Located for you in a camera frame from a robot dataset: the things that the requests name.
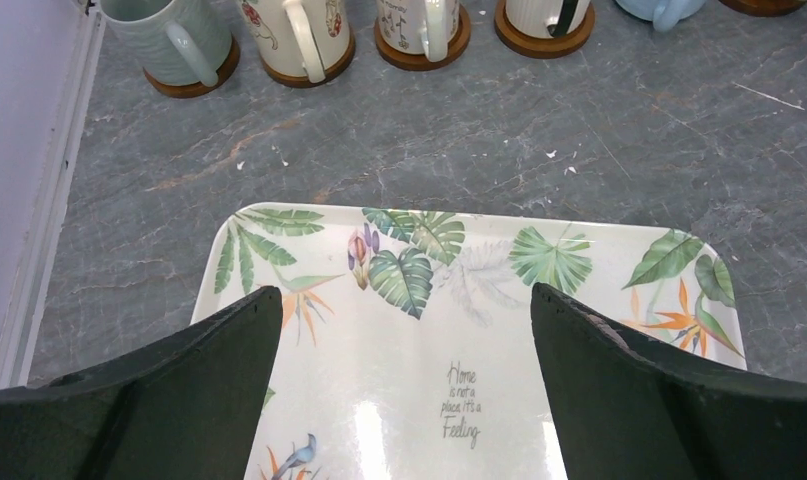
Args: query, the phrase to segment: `blue bird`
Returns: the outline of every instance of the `blue bird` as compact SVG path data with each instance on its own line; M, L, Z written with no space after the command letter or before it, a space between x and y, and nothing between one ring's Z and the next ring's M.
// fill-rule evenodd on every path
M311 462L312 459L315 458L315 449L317 446L318 442L315 439L315 436L310 433L309 444L292 453L291 456L288 457L288 459L285 460L282 465L280 465L279 470L273 474L271 480L279 480L288 470Z

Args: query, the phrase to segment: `light blue mug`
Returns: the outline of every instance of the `light blue mug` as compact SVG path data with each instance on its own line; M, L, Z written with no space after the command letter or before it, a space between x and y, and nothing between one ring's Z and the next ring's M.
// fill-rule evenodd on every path
M694 15L706 0L615 0L627 13L653 22L657 32L667 32L680 20Z
M102 0L106 23L164 85L218 83L232 34L206 0Z

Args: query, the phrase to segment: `white mug handle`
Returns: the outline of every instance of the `white mug handle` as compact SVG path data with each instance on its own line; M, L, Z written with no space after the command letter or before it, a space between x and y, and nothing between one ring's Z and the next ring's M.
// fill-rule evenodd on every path
M182 55L182 58L185 59L185 63L191 67L191 71L194 72L200 83L207 87L217 85L217 72L209 65L203 52L194 43L194 39L191 38L188 31L173 20L168 20L165 23L165 33L173 46L176 47L176 50L179 51L179 54Z
M447 22L444 20L445 0L424 0L426 11L421 43L430 62L440 62L447 57Z
M282 2L285 7L285 14L291 22L291 29L294 31L294 38L297 39L297 47L300 48L300 55L303 57L303 69L309 75L309 81L320 83L326 78L321 54L315 45L315 38L312 35L312 27L309 25L309 17L303 10L300 0L285 0Z

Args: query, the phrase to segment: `gray marble surface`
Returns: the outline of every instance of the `gray marble surface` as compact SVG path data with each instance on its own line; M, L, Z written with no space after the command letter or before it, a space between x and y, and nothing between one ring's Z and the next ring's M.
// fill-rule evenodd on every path
M539 61L468 0L464 55L408 73L374 48L373 2L348 2L356 58L311 90L264 74L225 0L241 63L203 98L156 93L107 32L32 381L185 327L221 222L281 201L691 231L733 274L749 368L807 382L807 6L709 0L660 35L594 0L586 46Z

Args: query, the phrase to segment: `tray with tropical leaf print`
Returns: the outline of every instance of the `tray with tropical leaf print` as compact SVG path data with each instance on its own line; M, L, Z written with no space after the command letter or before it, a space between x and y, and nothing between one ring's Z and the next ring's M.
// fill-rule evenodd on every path
M745 368L730 274L684 232L252 205L218 232L192 320L282 291L245 478L564 478L531 335L536 282Z

